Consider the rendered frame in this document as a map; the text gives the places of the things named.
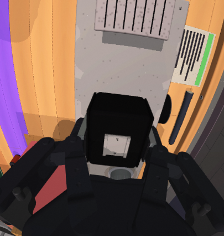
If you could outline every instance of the green stripe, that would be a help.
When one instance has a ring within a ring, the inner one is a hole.
[[[197,86],[199,86],[201,78],[202,78],[202,74],[204,73],[204,69],[205,69],[206,64],[207,64],[207,59],[209,57],[209,53],[210,53],[213,38],[214,38],[214,34],[209,34],[209,38],[207,40],[207,45],[206,45],[205,52],[204,52],[204,57],[202,58],[202,63],[201,63],[201,66],[199,68],[199,73],[198,73],[197,79],[195,81],[195,85],[197,85]]]

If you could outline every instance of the vent grate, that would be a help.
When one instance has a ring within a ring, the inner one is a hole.
[[[200,86],[215,34],[186,25],[171,82]]]
[[[175,0],[97,0],[95,30],[168,40]]]

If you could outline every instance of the black slot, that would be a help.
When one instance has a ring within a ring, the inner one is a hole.
[[[197,56],[197,51],[199,49],[199,44],[200,44],[201,38],[202,38],[202,34],[200,34],[200,37],[199,37],[199,42],[197,44],[197,49],[196,49],[196,53],[195,53],[195,56],[194,56],[194,62],[192,63],[192,67],[191,67],[190,71],[192,71],[192,69],[194,68],[194,63],[195,63],[195,59],[196,59],[196,56]]]
[[[145,11],[146,11],[146,5],[147,5],[147,0],[145,1],[145,6],[144,6],[144,16],[145,16]],[[142,22],[141,32],[143,31],[143,26],[144,26],[144,16],[143,16],[143,22]]]
[[[199,55],[197,56],[197,61],[199,61],[199,57],[200,57],[200,54],[201,54],[201,51],[202,51],[202,45],[204,44],[204,38],[205,38],[205,35],[202,38],[202,43],[201,43],[201,47],[200,47],[200,50],[199,50]]]
[[[190,50],[189,50],[189,55],[187,57],[187,61],[186,61],[186,64],[188,65],[188,62],[189,62],[189,59],[190,59],[190,53],[191,53],[191,50],[192,50],[192,44],[194,42],[194,37],[195,37],[195,32],[194,32],[194,35],[192,37],[192,41],[191,41],[191,45],[190,45]]]
[[[159,29],[159,34],[161,33],[161,29],[162,29],[162,25],[163,25],[163,17],[164,17],[164,12],[165,12],[165,6],[166,6],[166,0],[164,2],[164,7],[163,7],[163,15],[162,15],[162,20],[161,20],[161,26],[160,26],[160,29]]]
[[[134,7],[134,18],[133,18],[133,24],[132,24],[132,31],[134,29],[134,19],[136,18],[136,6],[137,6],[137,0],[136,0],[136,5]]]
[[[108,10],[108,0],[106,3],[106,10],[105,10],[105,26],[106,26],[107,10]]]
[[[126,18],[126,13],[127,13],[127,1],[128,0],[126,0],[126,7],[125,7],[125,12],[124,12],[124,20],[123,20],[123,28],[122,29],[124,29],[124,26],[125,26],[125,18]]]
[[[185,59],[186,59],[186,56],[187,56],[187,52],[188,52],[188,48],[189,48],[189,44],[190,44],[191,35],[192,35],[192,31],[190,31],[190,36],[189,36],[187,48],[186,48],[186,51],[185,51],[185,57],[184,57],[184,60],[183,60],[183,63],[182,63],[182,67],[181,67],[181,70],[180,70],[180,75],[182,74],[182,71],[183,71],[183,68],[184,68]]]
[[[184,55],[185,45],[186,45],[186,42],[187,42],[188,34],[189,34],[189,31],[187,30],[186,36],[185,36],[185,43],[184,43],[184,46],[183,46],[183,49],[182,49],[181,58],[183,58],[183,55]]]
[[[155,3],[154,3],[154,9],[153,9],[153,19],[154,19],[155,10],[156,10],[156,3],[157,3],[157,0],[155,0]],[[152,29],[153,29],[153,19],[152,19],[152,23],[151,23],[150,34],[152,33]]]
[[[181,47],[182,47],[182,43],[183,43],[183,39],[184,39],[184,34],[185,34],[185,29],[184,29],[184,32],[183,32],[183,35],[182,35],[182,39],[181,39],[181,43],[180,43],[180,49],[179,49],[178,56],[177,56],[176,63],[175,63],[175,68],[177,67],[177,64],[178,64],[180,51],[181,51]]]
[[[194,49],[195,49],[195,47],[196,47],[196,43],[197,43],[197,38],[198,38],[198,36],[199,36],[199,33],[197,33],[197,36],[196,36],[196,39],[195,39],[194,48],[193,48],[193,50],[192,50],[192,55],[191,55],[191,58],[190,58],[190,64],[189,64],[187,73],[186,73],[186,75],[185,75],[185,81],[187,80],[187,77],[188,77],[188,74],[189,74],[190,65],[191,65],[191,62],[192,62],[192,58],[193,58],[193,56],[194,56]]]
[[[118,2],[118,0],[116,1],[116,8],[115,8],[113,28],[115,28],[115,21],[116,21],[116,15],[117,15],[117,2]]]

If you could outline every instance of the purple strip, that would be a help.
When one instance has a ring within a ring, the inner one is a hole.
[[[207,140],[207,137],[209,136],[209,134],[211,133],[211,130],[213,129],[219,115],[221,114],[221,111],[224,108],[224,88],[223,91],[221,93],[221,96],[216,104],[216,107],[204,129],[204,131],[202,132],[197,144],[195,145],[194,149],[191,152],[191,156],[193,159],[195,159],[195,157],[197,156],[197,154],[199,153],[199,151],[201,150],[203,144],[205,143],[205,141]]]
[[[14,72],[8,0],[0,1],[0,125],[12,155],[22,155],[28,130]]]

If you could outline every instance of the white square label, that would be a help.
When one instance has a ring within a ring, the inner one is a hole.
[[[112,155],[126,158],[130,142],[131,137],[129,136],[105,134],[105,140],[103,143],[103,156]]]

